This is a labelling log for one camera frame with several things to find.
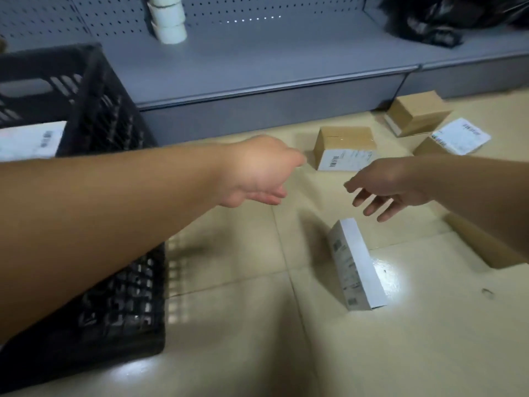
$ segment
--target tape roll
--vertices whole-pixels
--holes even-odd
[[[151,22],[152,28],[155,30],[156,37],[163,44],[177,44],[183,42],[187,38],[186,26],[156,26]]]
[[[157,6],[157,7],[167,7],[169,5],[174,5],[179,2],[182,2],[182,0],[149,0],[151,5]]]
[[[147,3],[151,11],[152,20],[158,27],[172,27],[181,25],[186,20],[182,3],[169,5],[168,7],[156,7]]]

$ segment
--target shelf surface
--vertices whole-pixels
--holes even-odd
[[[482,31],[449,50],[393,37],[376,15],[358,11],[193,26],[180,45],[162,45],[147,33],[98,40],[144,109],[529,53],[523,31]]]

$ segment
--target brown cardboard box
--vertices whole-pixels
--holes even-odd
[[[359,171],[375,158],[377,144],[367,126],[322,126],[314,146],[318,171]]]
[[[448,213],[445,220],[487,265],[500,269],[527,261],[506,244],[458,215]]]
[[[433,131],[451,112],[443,99],[431,91],[397,97],[384,118],[400,138]]]
[[[434,131],[413,151],[415,156],[431,153],[452,153],[466,155],[478,150],[491,140],[491,136],[483,132],[466,119],[455,119],[442,128]]]

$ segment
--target human arm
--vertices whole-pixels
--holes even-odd
[[[212,207],[279,203],[304,162],[260,136],[0,164],[0,344]]]
[[[528,162],[444,154],[379,159],[345,187],[351,193],[362,188],[354,206],[378,195],[364,210],[366,215],[393,199],[380,222],[406,206],[436,200],[529,257]]]

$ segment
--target cardboard box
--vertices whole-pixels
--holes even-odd
[[[348,310],[373,309],[388,298],[354,219],[339,220],[328,235]]]
[[[413,154],[415,156],[429,153],[465,155],[478,150],[490,140],[489,134],[468,120],[456,119],[423,140]]]
[[[397,97],[384,115],[398,137],[431,132],[452,112],[434,91]]]
[[[487,265],[500,269],[527,261],[518,252],[462,217],[449,213],[445,220]]]
[[[367,126],[322,126],[314,146],[318,171],[359,171],[376,157]]]

